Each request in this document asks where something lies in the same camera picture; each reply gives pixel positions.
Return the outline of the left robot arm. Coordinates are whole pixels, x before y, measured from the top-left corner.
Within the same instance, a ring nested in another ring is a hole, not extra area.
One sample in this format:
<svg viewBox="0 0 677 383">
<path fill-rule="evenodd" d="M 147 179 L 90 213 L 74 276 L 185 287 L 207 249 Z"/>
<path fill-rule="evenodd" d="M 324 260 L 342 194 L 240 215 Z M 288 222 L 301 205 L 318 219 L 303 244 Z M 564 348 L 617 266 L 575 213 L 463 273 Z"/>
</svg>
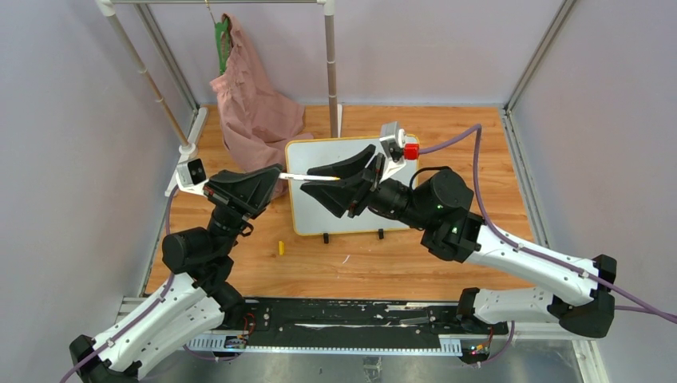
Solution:
<svg viewBox="0 0 677 383">
<path fill-rule="evenodd" d="M 230 256 L 251 220 L 271 201 L 283 166 L 253 172 L 228 170 L 208 176 L 201 160 L 177 165 L 177 191 L 206 198 L 214 206 L 206 227 L 168 233 L 162 261 L 171 271 L 162 286 L 120 322 L 69 345 L 73 367 L 62 378 L 83 382 L 138 382 L 176 349 L 207 330 L 238 328 L 244 298 L 228 283 Z"/>
</svg>

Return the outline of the yellow framed whiteboard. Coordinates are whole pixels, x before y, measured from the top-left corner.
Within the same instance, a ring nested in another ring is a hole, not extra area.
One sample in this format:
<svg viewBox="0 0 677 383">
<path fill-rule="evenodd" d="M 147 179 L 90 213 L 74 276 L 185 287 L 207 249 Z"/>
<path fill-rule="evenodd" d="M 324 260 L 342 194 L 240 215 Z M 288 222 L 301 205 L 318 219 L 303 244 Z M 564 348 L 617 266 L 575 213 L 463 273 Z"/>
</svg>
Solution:
<svg viewBox="0 0 677 383">
<path fill-rule="evenodd" d="M 294 140 L 285 148 L 287 171 L 292 174 L 307 174 L 307 170 L 322 165 L 346 160 L 365 149 L 376 146 L 378 152 L 382 146 L 378 138 L 356 137 L 317 140 Z M 409 227 L 398 221 L 385 219 L 365 210 L 361 215 L 350 218 L 343 215 L 338 218 L 318 201 L 300 190 L 300 181 L 289 183 L 293 227 L 298 235 L 339 235 L 359 232 L 377 232 L 407 230 Z"/>
</svg>

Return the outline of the white marker pen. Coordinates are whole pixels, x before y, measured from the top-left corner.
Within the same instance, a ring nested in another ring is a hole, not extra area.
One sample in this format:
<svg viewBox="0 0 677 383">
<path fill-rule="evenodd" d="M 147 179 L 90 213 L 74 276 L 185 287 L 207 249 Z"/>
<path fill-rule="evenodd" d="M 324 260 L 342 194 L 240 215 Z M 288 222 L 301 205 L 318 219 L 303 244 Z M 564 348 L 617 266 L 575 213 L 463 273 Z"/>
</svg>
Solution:
<svg viewBox="0 0 677 383">
<path fill-rule="evenodd" d="M 279 174 L 280 180 L 290 180 L 290 181 L 299 181 L 299 182 L 310 182 L 310 181 L 338 181 L 339 177 L 336 176 L 313 176 L 313 175 L 304 175 L 304 174 L 293 174 L 281 172 Z"/>
</svg>

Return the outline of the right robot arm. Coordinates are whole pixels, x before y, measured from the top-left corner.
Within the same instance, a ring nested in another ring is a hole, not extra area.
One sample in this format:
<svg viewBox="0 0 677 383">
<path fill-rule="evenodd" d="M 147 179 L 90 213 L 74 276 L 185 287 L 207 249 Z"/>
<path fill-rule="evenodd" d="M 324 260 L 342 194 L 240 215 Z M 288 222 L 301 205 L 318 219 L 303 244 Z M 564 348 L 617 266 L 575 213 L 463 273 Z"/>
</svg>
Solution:
<svg viewBox="0 0 677 383">
<path fill-rule="evenodd" d="M 311 169 L 301 190 L 336 217 L 364 211 L 422 233 L 422 246 L 438 259 L 491 267 L 530 287 L 466 288 L 456 322 L 466 333 L 500 322 L 556 323 L 586 338 L 603 338 L 615 317 L 610 285 L 617 262 L 565 255 L 508 233 L 472 213 L 474 193 L 451 168 L 437 167 L 418 186 L 386 175 L 390 158 L 369 145 L 347 160 Z"/>
</svg>

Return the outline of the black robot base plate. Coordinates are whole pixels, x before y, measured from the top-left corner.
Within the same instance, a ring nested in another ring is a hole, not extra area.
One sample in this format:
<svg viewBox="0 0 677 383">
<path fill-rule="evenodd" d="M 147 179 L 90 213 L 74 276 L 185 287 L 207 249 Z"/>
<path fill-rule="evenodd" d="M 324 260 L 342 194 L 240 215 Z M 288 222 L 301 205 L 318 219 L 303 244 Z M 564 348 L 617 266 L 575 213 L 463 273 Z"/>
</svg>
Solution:
<svg viewBox="0 0 677 383">
<path fill-rule="evenodd" d="M 512 322 L 486 324 L 456 302 L 255 298 L 244 299 L 236 326 L 207 330 L 174 352 L 216 360 L 242 353 L 431 355 L 474 364 L 496 355 L 493 342 L 515 332 Z"/>
</svg>

